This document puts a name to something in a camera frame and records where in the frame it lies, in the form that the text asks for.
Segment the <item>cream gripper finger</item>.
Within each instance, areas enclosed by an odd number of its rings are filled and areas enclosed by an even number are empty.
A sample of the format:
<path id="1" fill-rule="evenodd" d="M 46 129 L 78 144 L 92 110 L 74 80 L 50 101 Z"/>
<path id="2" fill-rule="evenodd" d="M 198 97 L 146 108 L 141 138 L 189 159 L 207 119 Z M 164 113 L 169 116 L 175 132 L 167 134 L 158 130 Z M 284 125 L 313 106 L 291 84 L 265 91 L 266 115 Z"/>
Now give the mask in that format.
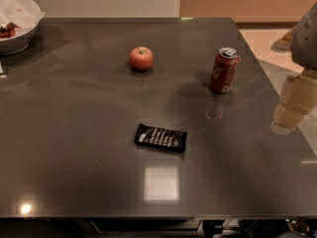
<path id="1" fill-rule="evenodd" d="M 317 70 L 304 69 L 283 83 L 271 130 L 277 135 L 292 132 L 317 106 Z"/>

